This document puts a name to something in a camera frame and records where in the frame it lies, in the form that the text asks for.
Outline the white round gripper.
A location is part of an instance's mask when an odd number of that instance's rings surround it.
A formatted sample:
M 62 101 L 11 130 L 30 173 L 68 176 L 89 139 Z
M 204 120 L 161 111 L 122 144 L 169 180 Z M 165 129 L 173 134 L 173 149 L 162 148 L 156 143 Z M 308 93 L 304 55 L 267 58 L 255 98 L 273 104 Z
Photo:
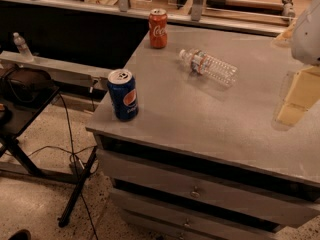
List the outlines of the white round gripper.
M 289 47 L 294 59 L 304 64 L 320 64 L 320 0 L 312 0 L 297 21 L 293 21 L 273 43 Z M 320 67 L 309 66 L 293 75 L 291 85 L 276 120 L 294 126 L 320 99 Z

